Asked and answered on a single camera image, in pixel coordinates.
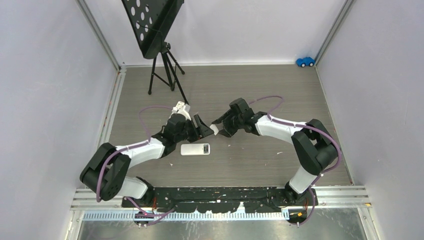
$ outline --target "white wall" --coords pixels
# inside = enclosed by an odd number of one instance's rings
[[[0,9],[0,239],[63,239],[116,71],[74,0]]]
[[[121,0],[86,0],[119,63],[143,59]],[[166,41],[180,63],[315,57],[344,0],[186,0]]]
[[[356,1],[318,65],[346,161],[388,240],[423,239],[424,2]]]

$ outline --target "music stand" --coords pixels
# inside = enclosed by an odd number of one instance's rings
[[[177,84],[184,102],[188,104],[189,101],[187,101],[176,71],[178,68],[183,75],[185,72],[170,52],[171,45],[165,42],[184,0],[122,0],[122,3],[143,57],[153,59],[148,94],[152,94],[153,78],[156,76],[169,86],[171,91],[175,90],[175,84]],[[168,82],[155,73],[156,58],[159,53],[162,56]],[[175,69],[169,57],[174,61]]]

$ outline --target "gray floor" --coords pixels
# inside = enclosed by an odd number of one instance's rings
[[[229,109],[237,98],[247,101],[267,95],[281,95],[285,103],[273,115],[292,121],[319,119],[332,136],[336,136],[323,91],[314,68],[295,65],[186,66],[178,74],[190,102],[190,113],[196,112],[209,125]],[[147,136],[138,120],[141,108],[151,105],[174,106],[182,101],[178,89],[170,91],[159,79],[148,95],[150,67],[128,68],[110,142],[127,145],[144,141]],[[166,76],[163,67],[157,73]],[[278,99],[265,99],[253,104],[255,112],[267,112]],[[166,123],[170,111],[149,109],[142,118],[151,133]],[[222,187],[283,186],[299,168],[292,145],[271,137],[255,136],[243,130],[232,138],[209,136],[198,143],[209,143],[207,156],[181,156],[180,145],[169,156],[150,160],[129,170],[157,187]],[[327,173],[317,185],[349,185],[345,164]]]

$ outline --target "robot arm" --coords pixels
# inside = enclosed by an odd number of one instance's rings
[[[151,196],[145,196],[145,194],[149,188],[153,187],[142,178],[126,176],[127,171],[145,161],[166,157],[175,150],[179,142],[187,140],[193,143],[213,134],[213,131],[197,114],[192,120],[189,110],[189,105],[178,102],[166,125],[162,126],[160,132],[151,136],[150,141],[126,146],[103,143],[82,171],[80,181],[96,192],[101,168],[106,160],[114,155],[108,162],[109,168],[106,168],[101,179],[100,199],[108,201],[115,196],[150,198]]]
[[[328,134],[324,125],[316,119],[294,122],[268,116],[266,112],[254,113],[243,98],[234,100],[229,106],[230,110],[212,123],[222,124],[219,134],[230,138],[237,130],[244,129],[247,133],[270,136],[293,144],[301,166],[285,185],[284,195],[290,204],[302,201],[308,187],[337,157],[337,150],[319,133],[298,125],[311,126]]]

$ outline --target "wire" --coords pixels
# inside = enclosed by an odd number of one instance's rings
[[[156,208],[156,197],[153,199],[153,205],[151,206],[151,211],[153,212]]]
[[[308,205],[309,205],[309,201],[308,201],[308,198],[306,198],[306,201],[305,201],[305,212],[308,212]]]
[[[142,212],[145,216],[147,217],[166,217],[168,214],[172,213],[174,211],[174,209],[171,209],[165,213],[160,213],[160,214],[154,214],[154,213],[149,213],[146,212],[145,210],[143,210],[131,197],[124,197],[123,199],[128,200],[130,203],[132,203],[140,212]]]
[[[170,109],[170,110],[172,110],[172,107],[169,107],[169,106],[154,105],[154,106],[145,107],[145,108],[141,109],[140,112],[138,112],[138,119],[140,120],[141,126],[144,128],[144,130],[145,130],[145,132],[147,134],[148,140],[143,141],[140,144],[136,144],[136,145],[132,145],[132,146],[121,148],[121,149],[115,151],[114,153],[112,153],[108,158],[106,158],[106,161],[104,161],[103,166],[101,166],[100,174],[99,174],[98,180],[97,180],[97,188],[95,190],[95,199],[96,199],[96,201],[98,203],[100,203],[100,201],[101,201],[101,198],[100,198],[100,189],[102,187],[103,176],[105,174],[106,167],[108,166],[108,163],[111,161],[111,159],[114,156],[116,156],[117,154],[122,153],[122,152],[124,152],[126,150],[140,148],[140,147],[143,147],[143,146],[146,146],[146,145],[149,144],[149,142],[151,140],[151,134],[150,134],[149,129],[147,128],[147,126],[145,125],[144,121],[141,118],[141,113],[144,112],[147,109],[153,109],[153,108],[161,108],[161,109]]]
[[[340,165],[340,163],[342,162],[342,151],[340,149],[340,146],[337,144],[337,142],[330,135],[328,135],[327,133],[323,132],[322,130],[320,130],[318,128],[315,128],[315,127],[312,127],[312,126],[308,126],[308,125],[304,125],[304,124],[291,123],[291,122],[285,122],[285,121],[281,121],[281,120],[272,118],[271,113],[275,109],[277,109],[283,103],[283,101],[284,101],[284,99],[283,99],[282,96],[278,96],[278,95],[264,96],[264,97],[261,97],[261,98],[258,98],[258,99],[255,99],[255,100],[249,102],[249,104],[253,104],[253,103],[257,102],[257,101],[264,100],[264,99],[269,99],[269,98],[279,98],[279,99],[281,99],[280,102],[275,107],[271,108],[271,110],[268,111],[267,117],[268,117],[269,120],[271,120],[271,122],[275,122],[277,124],[286,125],[286,126],[290,126],[290,127],[299,127],[299,128],[304,128],[304,129],[312,130],[312,131],[317,132],[320,135],[324,136],[325,138],[327,138],[333,144],[333,146],[337,150],[337,161],[335,162],[335,164],[333,166],[331,166],[331,167],[329,167],[327,169],[324,169],[321,174],[327,173],[327,172],[329,172],[329,171],[337,168]],[[311,183],[311,185],[314,185],[321,178],[321,174],[318,175],[315,178],[315,180]],[[307,190],[309,191],[309,193],[312,196],[312,209],[310,210],[310,213],[306,217],[306,219],[303,222],[298,223],[298,226],[302,226],[303,224],[305,224],[309,220],[309,218],[311,217],[312,213],[315,210],[315,196],[314,196],[314,192],[312,191],[311,186],[309,186],[307,188]]]

